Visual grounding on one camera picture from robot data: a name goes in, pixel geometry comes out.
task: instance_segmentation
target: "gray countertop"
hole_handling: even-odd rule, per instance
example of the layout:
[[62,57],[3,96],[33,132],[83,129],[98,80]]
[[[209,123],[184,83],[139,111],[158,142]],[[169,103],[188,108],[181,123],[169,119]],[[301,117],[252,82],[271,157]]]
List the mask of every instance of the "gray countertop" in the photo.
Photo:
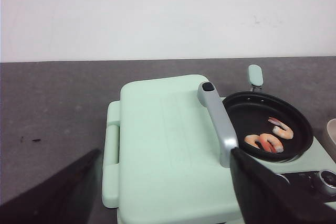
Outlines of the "gray countertop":
[[[336,57],[2,63],[1,203],[103,150],[107,106],[126,83],[198,73],[225,97],[249,90],[252,63],[262,67],[263,91],[300,110],[322,139],[336,118]],[[98,195],[89,223],[115,216]]]

